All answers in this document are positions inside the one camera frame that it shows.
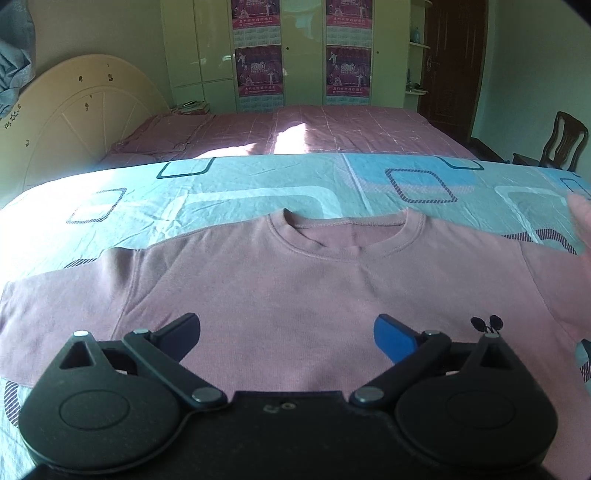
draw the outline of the cream headboard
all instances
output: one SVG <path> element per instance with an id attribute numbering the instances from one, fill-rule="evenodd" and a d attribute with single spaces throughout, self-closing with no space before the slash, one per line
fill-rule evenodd
<path id="1" fill-rule="evenodd" d="M 167 111 L 125 60 L 93 54 L 53 67 L 0 121 L 0 208 L 33 186 L 92 170 L 111 144 Z"/>

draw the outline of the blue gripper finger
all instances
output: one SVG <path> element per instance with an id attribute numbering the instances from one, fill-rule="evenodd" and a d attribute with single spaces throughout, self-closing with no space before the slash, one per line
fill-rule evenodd
<path id="1" fill-rule="evenodd" d="M 375 344 L 395 364 L 417 351 L 419 336 L 419 333 L 390 315 L 382 314 L 375 319 Z"/>

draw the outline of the screw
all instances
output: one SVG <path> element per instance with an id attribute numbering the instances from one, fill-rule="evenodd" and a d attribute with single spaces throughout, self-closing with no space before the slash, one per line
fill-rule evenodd
<path id="1" fill-rule="evenodd" d="M 202 387 L 194 390 L 191 396 L 198 403 L 214 403 L 222 398 L 222 392 L 214 387 Z"/>
<path id="2" fill-rule="evenodd" d="M 384 397 L 384 391 L 378 387 L 361 387 L 355 391 L 355 398 L 361 403 L 373 403 Z"/>
<path id="3" fill-rule="evenodd" d="M 265 413 L 278 413 L 279 412 L 279 407 L 277 407 L 275 405 L 265 405 L 262 408 L 262 410 Z"/>

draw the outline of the wall shelf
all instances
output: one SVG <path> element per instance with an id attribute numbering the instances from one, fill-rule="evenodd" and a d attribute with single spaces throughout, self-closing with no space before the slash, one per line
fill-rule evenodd
<path id="1" fill-rule="evenodd" d="M 426 93 L 429 93 L 426 90 L 407 90 L 406 94 L 407 95 L 425 95 Z"/>
<path id="2" fill-rule="evenodd" d="M 411 3 L 417 7 L 429 8 L 433 6 L 431 0 L 412 0 Z"/>
<path id="3" fill-rule="evenodd" d="M 413 47 L 420 47 L 420 48 L 429 48 L 431 49 L 431 47 L 429 45 L 423 45 L 422 43 L 415 43 L 415 42 L 409 42 Z"/>

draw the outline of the wall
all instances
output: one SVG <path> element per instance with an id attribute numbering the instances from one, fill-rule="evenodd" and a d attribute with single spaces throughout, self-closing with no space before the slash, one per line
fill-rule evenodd
<path id="1" fill-rule="evenodd" d="M 561 0 L 497 3 L 478 138 L 506 160 L 539 158 L 557 111 L 591 128 L 591 29 Z M 591 181 L 591 145 L 577 172 Z"/>
<path id="2" fill-rule="evenodd" d="M 160 0 L 29 0 L 37 32 L 37 74 L 63 60 L 105 53 L 135 65 L 169 105 Z"/>

